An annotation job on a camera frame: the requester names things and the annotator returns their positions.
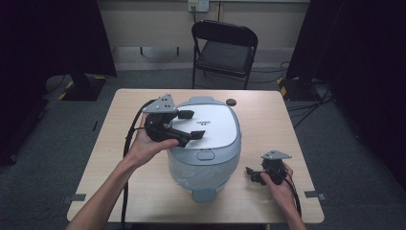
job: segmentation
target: dark backdrop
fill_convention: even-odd
[[[406,188],[406,8],[401,2],[311,0],[288,74],[329,81],[360,140]]]
[[[97,1],[3,1],[0,66],[0,160],[7,160],[44,106],[49,77],[116,76]]]

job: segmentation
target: gray carpet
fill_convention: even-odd
[[[278,70],[259,69],[260,71]],[[191,69],[121,71],[109,78],[96,102],[63,102],[57,99],[70,80],[51,78],[55,91],[41,121],[21,146],[17,164],[0,168],[0,229],[63,229],[68,221],[65,196],[75,193],[81,174],[98,137],[101,124],[117,89],[191,88]],[[278,90],[272,80],[282,73],[255,72],[249,90]],[[242,82],[199,74],[197,80],[211,88],[241,89]],[[318,86],[321,94],[327,91]],[[294,106],[314,102],[286,102]],[[307,109],[289,112],[296,125]],[[325,221],[308,229],[406,229],[406,195],[386,166],[361,145],[350,121],[335,102],[314,110],[295,128],[316,190],[327,196],[321,201]],[[105,229],[117,229],[111,223]],[[150,225],[145,229],[260,229],[257,225]],[[272,229],[287,229],[284,224]]]

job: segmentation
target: table top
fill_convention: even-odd
[[[150,162],[136,170],[128,181],[127,222],[285,222],[267,188],[251,182],[245,171],[245,167],[261,171],[260,157],[269,150],[279,150],[292,155],[292,158],[283,161],[294,171],[293,180],[301,201],[304,222],[319,223],[324,220],[318,198],[305,197],[305,192],[314,191],[314,186],[279,92],[184,89],[117,91],[79,183],[77,194],[86,194],[86,199],[72,202],[67,215],[69,220],[98,190],[123,158],[125,136],[140,107],[166,93],[172,95],[175,104],[188,101],[194,96],[211,96],[221,102],[235,99],[237,105],[233,110],[242,133],[239,163],[215,201],[196,203],[192,195],[177,185],[171,177],[166,151],[158,153]],[[123,194],[119,197],[109,221],[120,222],[122,205]]]

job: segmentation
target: hand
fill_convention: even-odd
[[[147,115],[143,114],[140,127],[144,127],[146,117]],[[140,128],[128,154],[125,156],[125,160],[131,162],[134,167],[139,168],[152,159],[156,153],[173,148],[178,144],[176,139],[168,139],[159,143],[154,142],[148,137],[147,132],[143,128]]]
[[[283,163],[286,167],[288,175],[286,179],[292,182],[293,170],[285,163]],[[276,185],[274,181],[269,177],[269,175],[265,172],[260,174],[263,181],[266,183],[266,187],[268,187],[269,191],[271,192],[272,197],[274,197],[275,201],[277,202],[278,206],[282,208],[284,211],[290,208],[296,209],[296,204],[294,200],[294,196],[292,193],[291,188],[287,184],[286,181],[283,181],[280,185]]]

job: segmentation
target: small black knob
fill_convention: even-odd
[[[227,104],[228,106],[234,106],[234,105],[237,104],[237,101],[234,100],[234,99],[228,99],[228,100],[226,101],[226,104]]]

